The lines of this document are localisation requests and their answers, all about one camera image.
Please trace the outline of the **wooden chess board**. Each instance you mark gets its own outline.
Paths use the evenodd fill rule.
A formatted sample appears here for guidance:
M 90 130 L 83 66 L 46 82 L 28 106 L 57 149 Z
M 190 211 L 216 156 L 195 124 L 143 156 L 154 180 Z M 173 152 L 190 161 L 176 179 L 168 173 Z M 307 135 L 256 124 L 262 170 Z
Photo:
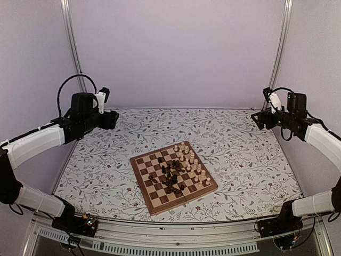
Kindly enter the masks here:
M 218 184 L 188 141 L 130 159 L 150 215 L 215 192 Z

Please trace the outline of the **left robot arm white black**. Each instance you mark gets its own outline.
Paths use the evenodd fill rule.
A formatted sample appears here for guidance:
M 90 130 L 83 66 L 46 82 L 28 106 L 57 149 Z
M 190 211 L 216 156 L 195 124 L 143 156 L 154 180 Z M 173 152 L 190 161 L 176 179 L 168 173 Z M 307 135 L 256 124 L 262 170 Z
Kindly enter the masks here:
M 59 217 L 59 224 L 67 231 L 75 231 L 79 227 L 78 218 L 66 211 L 65 202 L 24 185 L 16 179 L 14 170 L 51 148 L 82 139 L 97 127 L 104 130 L 114 129 L 118 113 L 104 110 L 109 94 L 106 87 L 96 94 L 75 93 L 72 95 L 71 107 L 65 117 L 58 117 L 44 126 L 2 142 L 1 203 L 21 205 Z

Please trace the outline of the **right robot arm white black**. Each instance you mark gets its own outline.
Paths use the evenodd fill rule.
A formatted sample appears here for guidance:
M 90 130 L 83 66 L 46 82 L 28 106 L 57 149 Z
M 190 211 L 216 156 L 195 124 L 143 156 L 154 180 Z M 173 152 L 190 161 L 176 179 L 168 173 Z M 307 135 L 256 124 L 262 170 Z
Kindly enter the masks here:
M 263 89 L 265 107 L 251 114 L 259 130 L 274 130 L 303 194 L 280 206 L 275 227 L 286 233 L 296 217 L 340 220 L 340 136 L 307 110 L 307 96 Z

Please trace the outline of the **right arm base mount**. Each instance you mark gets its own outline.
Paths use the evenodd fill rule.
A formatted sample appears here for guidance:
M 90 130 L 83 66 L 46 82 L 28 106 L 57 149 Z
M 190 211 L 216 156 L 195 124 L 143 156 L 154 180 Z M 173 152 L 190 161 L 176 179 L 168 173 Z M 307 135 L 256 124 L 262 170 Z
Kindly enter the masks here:
M 282 250 L 289 250 L 294 247 L 303 228 L 302 217 L 294 216 L 292 203 L 293 201 L 285 202 L 277 217 L 256 221 L 254 224 L 254 229 L 260 234 L 261 238 L 298 230 L 297 235 L 291 234 L 274 240 L 275 245 Z

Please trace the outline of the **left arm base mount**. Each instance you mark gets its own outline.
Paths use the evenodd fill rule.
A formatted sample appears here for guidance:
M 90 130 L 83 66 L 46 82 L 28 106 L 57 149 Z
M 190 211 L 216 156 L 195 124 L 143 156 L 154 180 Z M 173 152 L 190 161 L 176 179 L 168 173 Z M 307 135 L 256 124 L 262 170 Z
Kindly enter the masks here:
M 76 216 L 73 211 L 69 211 L 62 213 L 60 217 L 54 217 L 52 227 L 68 234 L 94 237 L 98 228 L 98 218 L 89 213 Z

